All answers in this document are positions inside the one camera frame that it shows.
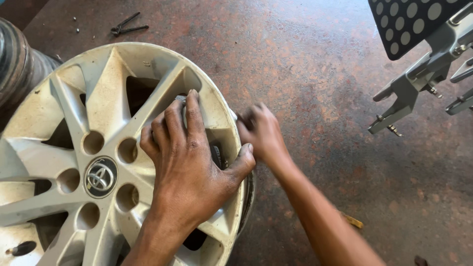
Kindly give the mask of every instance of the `white dot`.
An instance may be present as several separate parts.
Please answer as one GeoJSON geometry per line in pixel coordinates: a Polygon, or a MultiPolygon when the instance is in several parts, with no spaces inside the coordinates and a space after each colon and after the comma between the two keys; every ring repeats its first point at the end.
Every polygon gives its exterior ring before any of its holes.
{"type": "Polygon", "coordinates": [[[417,19],[412,26],[412,31],[416,34],[421,33],[424,30],[424,20],[422,18],[417,19]]]}
{"type": "Polygon", "coordinates": [[[394,31],[391,29],[388,29],[386,31],[386,40],[391,41],[393,39],[393,36],[394,36],[394,31]]]}
{"type": "Polygon", "coordinates": [[[383,3],[379,2],[376,6],[376,14],[381,15],[383,13],[383,3]]]}
{"type": "Polygon", "coordinates": [[[401,30],[404,27],[404,18],[403,17],[398,17],[396,19],[396,29],[401,30]]]}
{"type": "Polygon", "coordinates": [[[406,31],[401,35],[401,43],[406,45],[411,40],[411,35],[406,31]]]}
{"type": "Polygon", "coordinates": [[[416,3],[411,3],[407,7],[407,17],[413,18],[416,13],[417,13],[417,4],[416,3]]]}
{"type": "Polygon", "coordinates": [[[385,27],[387,26],[387,23],[388,23],[387,16],[384,15],[384,16],[381,18],[381,27],[385,28],[385,27]]]}
{"type": "Polygon", "coordinates": [[[434,3],[430,6],[427,16],[430,20],[435,20],[442,13],[442,6],[439,3],[434,3]]]}
{"type": "Polygon", "coordinates": [[[392,54],[397,54],[398,51],[399,51],[399,45],[397,43],[393,43],[391,45],[391,53],[392,54]]]}
{"type": "Polygon", "coordinates": [[[389,9],[389,14],[391,14],[391,16],[394,17],[398,11],[399,11],[399,5],[397,3],[393,3],[391,5],[391,8],[389,9]]]}

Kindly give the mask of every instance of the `dirty wheel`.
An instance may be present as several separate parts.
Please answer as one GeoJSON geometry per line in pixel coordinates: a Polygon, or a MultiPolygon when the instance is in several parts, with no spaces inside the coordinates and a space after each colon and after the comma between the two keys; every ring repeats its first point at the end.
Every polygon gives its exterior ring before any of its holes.
{"type": "MultiPolygon", "coordinates": [[[[232,112],[209,77],[173,51],[106,45],[41,82],[0,139],[0,247],[38,245],[22,257],[0,252],[1,264],[120,264],[153,195],[155,171],[139,147],[140,130],[191,89],[199,92],[207,137],[225,167],[241,147],[232,112]]],[[[224,265],[253,189],[247,178],[170,264],[224,265]]]]}

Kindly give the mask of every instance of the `hand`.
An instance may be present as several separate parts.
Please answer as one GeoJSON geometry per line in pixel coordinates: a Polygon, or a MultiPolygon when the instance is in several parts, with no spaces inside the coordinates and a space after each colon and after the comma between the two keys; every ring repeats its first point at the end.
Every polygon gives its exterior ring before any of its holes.
{"type": "Polygon", "coordinates": [[[199,108],[191,90],[185,103],[175,100],[141,131],[140,147],[156,168],[147,220],[166,220],[188,231],[208,220],[236,192],[255,166],[253,147],[244,145],[235,162],[220,170],[212,161],[199,108]],[[184,126],[182,111],[186,106],[184,126]]]}
{"type": "Polygon", "coordinates": [[[251,143],[256,158],[266,164],[277,164],[281,156],[289,156],[278,120],[264,103],[255,104],[239,114],[236,126],[241,142],[251,143]]]}

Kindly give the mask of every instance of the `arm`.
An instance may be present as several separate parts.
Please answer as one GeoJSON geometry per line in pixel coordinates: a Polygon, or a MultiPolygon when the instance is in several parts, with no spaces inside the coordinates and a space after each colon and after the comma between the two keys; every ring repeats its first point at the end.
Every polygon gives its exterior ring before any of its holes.
{"type": "Polygon", "coordinates": [[[254,146],[286,191],[323,265],[385,265],[368,243],[341,217],[337,209],[294,164],[278,121],[264,104],[251,107],[237,121],[243,143],[254,146]]]}
{"type": "Polygon", "coordinates": [[[165,265],[189,234],[217,212],[253,170],[253,147],[244,145],[235,162],[220,170],[211,159],[195,90],[189,92],[185,103],[175,100],[143,128],[140,147],[156,170],[153,200],[122,265],[165,265]],[[187,129],[181,115],[184,105],[187,129]]]}

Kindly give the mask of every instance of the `right hand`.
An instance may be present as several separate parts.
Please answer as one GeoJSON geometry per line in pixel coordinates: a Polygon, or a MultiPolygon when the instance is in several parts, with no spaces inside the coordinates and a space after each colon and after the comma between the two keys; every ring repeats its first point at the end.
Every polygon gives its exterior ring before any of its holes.
{"type": "Polygon", "coordinates": [[[238,114],[236,127],[242,144],[251,143],[254,156],[266,164],[277,163],[281,156],[289,156],[278,120],[264,103],[255,104],[238,114]]]}

